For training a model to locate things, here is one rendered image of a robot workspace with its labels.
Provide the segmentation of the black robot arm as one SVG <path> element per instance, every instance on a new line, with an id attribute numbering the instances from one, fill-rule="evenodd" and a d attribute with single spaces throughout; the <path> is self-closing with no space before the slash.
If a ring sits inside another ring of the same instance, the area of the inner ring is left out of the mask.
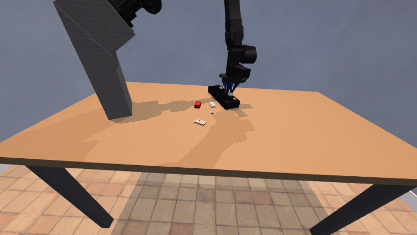
<path id="1" fill-rule="evenodd" d="M 144 8 L 151 14 L 159 13 L 161 0 L 107 0 L 120 17 L 132 28 L 131 21 L 137 17 L 136 12 Z M 254 64 L 257 59 L 256 47 L 242 45 L 243 25 L 240 13 L 240 0 L 224 0 L 225 7 L 225 42 L 228 50 L 226 76 L 236 77 L 244 83 L 250 76 L 251 69 L 241 64 Z M 241 48 L 241 49 L 236 49 Z M 239 64 L 241 63 L 241 64 Z M 236 66 L 236 64 L 239 64 Z"/>

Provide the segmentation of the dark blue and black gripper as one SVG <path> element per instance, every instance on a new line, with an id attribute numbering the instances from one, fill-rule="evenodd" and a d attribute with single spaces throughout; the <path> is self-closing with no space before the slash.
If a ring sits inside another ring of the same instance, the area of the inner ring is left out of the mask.
<path id="1" fill-rule="evenodd" d="M 240 82 L 237 81 L 236 77 L 228 77 L 226 76 L 226 74 L 220 74 L 220 76 L 222 78 L 222 83 L 224 85 L 225 88 L 225 93 L 228 94 L 229 90 L 231 93 L 234 92 L 234 90 L 236 89 L 236 87 L 240 84 Z M 234 83 L 234 87 L 232 88 Z M 227 86 L 227 88 L 226 88 Z"/>

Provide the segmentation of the black three-compartment bin rack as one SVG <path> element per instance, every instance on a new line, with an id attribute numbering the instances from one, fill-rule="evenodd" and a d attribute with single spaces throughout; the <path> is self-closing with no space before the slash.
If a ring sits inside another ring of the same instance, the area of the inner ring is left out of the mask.
<path id="1" fill-rule="evenodd" d="M 225 110 L 238 108 L 240 105 L 240 100 L 234 96 L 228 96 L 225 88 L 220 85 L 208 86 L 208 92 Z"/>

